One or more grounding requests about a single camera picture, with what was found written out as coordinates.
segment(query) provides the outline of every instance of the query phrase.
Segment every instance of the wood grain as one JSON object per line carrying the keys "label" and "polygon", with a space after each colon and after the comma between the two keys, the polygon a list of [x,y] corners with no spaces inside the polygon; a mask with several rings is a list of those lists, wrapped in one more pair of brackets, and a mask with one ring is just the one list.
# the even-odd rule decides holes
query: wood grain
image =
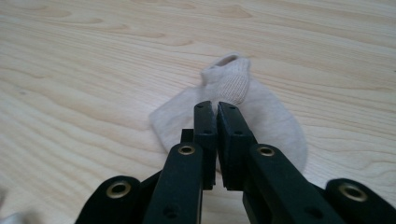
{"label": "wood grain", "polygon": [[[0,217],[73,223],[114,175],[166,159],[149,113],[240,51],[301,123],[304,175],[364,183],[396,206],[396,3],[0,1]],[[203,223],[248,223],[206,192]]]}

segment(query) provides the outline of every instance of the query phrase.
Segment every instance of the light wood surface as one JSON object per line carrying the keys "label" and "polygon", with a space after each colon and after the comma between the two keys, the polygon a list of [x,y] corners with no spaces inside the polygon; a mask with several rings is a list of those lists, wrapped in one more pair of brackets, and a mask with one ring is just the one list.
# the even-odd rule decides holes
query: light wood surface
{"label": "light wood surface", "polygon": [[[0,217],[73,223],[106,179],[162,169],[149,113],[230,51],[301,123],[309,181],[396,205],[394,1],[1,0]],[[248,223],[221,185],[203,223]]]}

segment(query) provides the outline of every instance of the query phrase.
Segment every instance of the white sock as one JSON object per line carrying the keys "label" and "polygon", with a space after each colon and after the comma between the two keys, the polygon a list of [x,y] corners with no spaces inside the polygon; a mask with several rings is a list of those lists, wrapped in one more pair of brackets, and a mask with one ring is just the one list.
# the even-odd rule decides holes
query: white sock
{"label": "white sock", "polygon": [[306,142],[294,116],[259,81],[250,76],[250,61],[238,53],[216,60],[201,72],[203,85],[187,88],[150,114],[154,131],[169,150],[179,143],[181,130],[193,128],[193,107],[211,101],[238,106],[259,143],[279,148],[302,171]]}

